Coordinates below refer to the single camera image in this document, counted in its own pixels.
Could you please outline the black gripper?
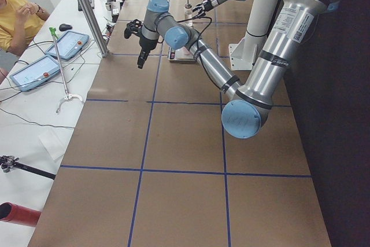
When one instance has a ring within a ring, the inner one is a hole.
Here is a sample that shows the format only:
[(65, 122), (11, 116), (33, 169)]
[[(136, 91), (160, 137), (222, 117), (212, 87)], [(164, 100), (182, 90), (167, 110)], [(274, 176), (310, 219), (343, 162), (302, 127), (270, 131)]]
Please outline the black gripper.
[(158, 39), (148, 39), (145, 36), (141, 36), (139, 45), (141, 46), (141, 53), (138, 57), (138, 68), (142, 69), (149, 56), (149, 53), (157, 47)]
[(203, 3), (195, 5), (192, 9), (195, 19), (200, 19), (206, 16), (206, 12), (214, 9), (217, 6), (217, 0), (204, 0)]

